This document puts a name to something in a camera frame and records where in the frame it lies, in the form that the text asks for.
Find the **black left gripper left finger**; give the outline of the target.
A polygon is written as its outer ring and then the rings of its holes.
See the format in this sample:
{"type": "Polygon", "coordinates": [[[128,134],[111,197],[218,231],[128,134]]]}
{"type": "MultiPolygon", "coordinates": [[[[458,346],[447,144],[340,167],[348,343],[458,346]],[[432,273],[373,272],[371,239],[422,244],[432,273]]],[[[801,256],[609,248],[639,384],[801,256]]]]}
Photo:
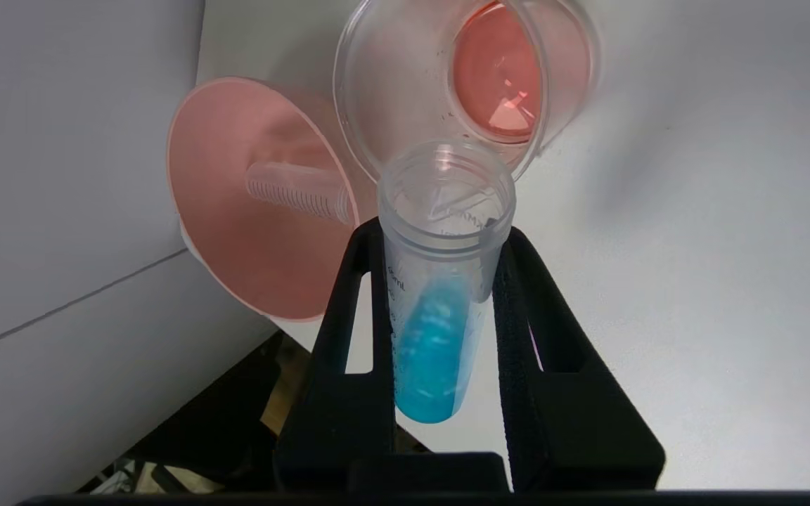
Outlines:
{"type": "Polygon", "coordinates": [[[338,491],[352,465],[394,449],[392,327],[385,240],[378,219],[348,241],[311,353],[302,393],[274,449],[274,478],[283,492],[338,491]],[[372,369],[347,374],[362,278],[371,278],[372,369]]]}

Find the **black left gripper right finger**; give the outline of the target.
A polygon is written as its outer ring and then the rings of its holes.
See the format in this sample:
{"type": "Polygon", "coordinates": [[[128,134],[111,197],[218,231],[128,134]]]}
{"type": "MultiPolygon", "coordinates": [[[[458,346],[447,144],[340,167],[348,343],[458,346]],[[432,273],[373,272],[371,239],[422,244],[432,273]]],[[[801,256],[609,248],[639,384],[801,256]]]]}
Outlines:
{"type": "Polygon", "coordinates": [[[493,313],[515,492],[655,490],[664,448],[518,228],[499,255],[493,313]]]}

